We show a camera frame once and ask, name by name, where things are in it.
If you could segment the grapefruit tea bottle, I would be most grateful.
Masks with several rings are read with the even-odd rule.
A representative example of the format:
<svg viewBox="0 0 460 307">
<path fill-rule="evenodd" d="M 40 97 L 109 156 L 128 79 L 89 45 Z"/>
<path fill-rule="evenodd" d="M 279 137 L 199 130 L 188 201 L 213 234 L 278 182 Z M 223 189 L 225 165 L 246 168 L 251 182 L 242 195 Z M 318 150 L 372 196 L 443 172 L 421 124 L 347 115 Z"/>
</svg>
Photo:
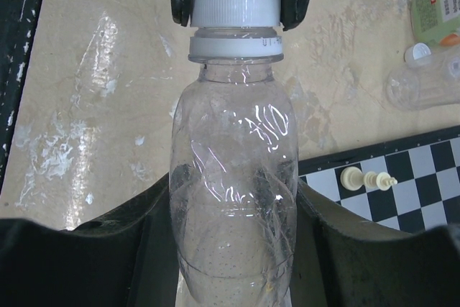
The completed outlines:
<svg viewBox="0 0 460 307">
<path fill-rule="evenodd" d="M 412 0 L 410 21 L 418 42 L 430 47 L 459 44 L 459 0 Z"/>
</svg>

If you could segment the white crushed bottle cap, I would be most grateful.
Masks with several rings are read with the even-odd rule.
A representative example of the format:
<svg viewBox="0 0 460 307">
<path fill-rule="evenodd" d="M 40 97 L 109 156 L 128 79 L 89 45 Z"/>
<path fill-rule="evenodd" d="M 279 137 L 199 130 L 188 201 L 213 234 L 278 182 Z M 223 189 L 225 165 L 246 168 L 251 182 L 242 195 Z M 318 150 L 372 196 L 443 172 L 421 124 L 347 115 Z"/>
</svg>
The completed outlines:
<svg viewBox="0 0 460 307">
<path fill-rule="evenodd" d="M 190 26 L 278 27 L 280 15 L 281 0 L 193 0 Z"/>
</svg>

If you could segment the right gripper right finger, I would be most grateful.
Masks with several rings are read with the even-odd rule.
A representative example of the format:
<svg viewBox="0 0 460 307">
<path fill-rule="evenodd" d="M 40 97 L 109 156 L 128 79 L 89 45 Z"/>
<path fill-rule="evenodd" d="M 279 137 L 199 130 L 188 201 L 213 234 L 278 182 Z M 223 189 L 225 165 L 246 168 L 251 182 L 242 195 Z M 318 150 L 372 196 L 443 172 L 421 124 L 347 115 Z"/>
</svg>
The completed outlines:
<svg viewBox="0 0 460 307">
<path fill-rule="evenodd" d="M 459 305 L 459 226 L 391 229 L 303 181 L 297 207 L 293 306 Z"/>
</svg>

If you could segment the clear crushed bottle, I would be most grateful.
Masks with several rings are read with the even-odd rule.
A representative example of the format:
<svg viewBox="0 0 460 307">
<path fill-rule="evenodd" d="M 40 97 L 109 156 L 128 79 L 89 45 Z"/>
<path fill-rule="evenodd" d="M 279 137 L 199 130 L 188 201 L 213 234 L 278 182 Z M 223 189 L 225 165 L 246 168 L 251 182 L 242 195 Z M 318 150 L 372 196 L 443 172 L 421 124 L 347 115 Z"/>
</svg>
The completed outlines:
<svg viewBox="0 0 460 307">
<path fill-rule="evenodd" d="M 282 306 L 296 237 L 298 131 L 275 29 L 199 29 L 172 126 L 172 232 L 188 306 Z"/>
</svg>

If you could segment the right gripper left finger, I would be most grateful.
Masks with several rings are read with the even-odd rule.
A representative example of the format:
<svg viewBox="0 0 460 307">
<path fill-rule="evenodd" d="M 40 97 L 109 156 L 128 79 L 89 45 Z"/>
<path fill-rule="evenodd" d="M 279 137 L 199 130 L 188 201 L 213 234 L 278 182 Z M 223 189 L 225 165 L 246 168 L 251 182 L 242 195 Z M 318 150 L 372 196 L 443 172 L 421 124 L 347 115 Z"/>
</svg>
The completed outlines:
<svg viewBox="0 0 460 307">
<path fill-rule="evenodd" d="M 174 306 L 168 179 L 72 231 L 1 220 L 3 306 Z"/>
</svg>

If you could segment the clear slim bottle white cap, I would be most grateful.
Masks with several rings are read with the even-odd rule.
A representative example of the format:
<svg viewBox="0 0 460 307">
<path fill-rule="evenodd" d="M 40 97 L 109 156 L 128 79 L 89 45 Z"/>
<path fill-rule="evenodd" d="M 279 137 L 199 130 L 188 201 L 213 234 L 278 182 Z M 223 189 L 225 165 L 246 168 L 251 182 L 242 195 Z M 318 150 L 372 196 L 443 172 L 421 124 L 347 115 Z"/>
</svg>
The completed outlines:
<svg viewBox="0 0 460 307">
<path fill-rule="evenodd" d="M 419 111 L 459 102 L 459 49 L 421 58 L 393 70 L 385 91 L 389 102 L 402 110 Z"/>
</svg>

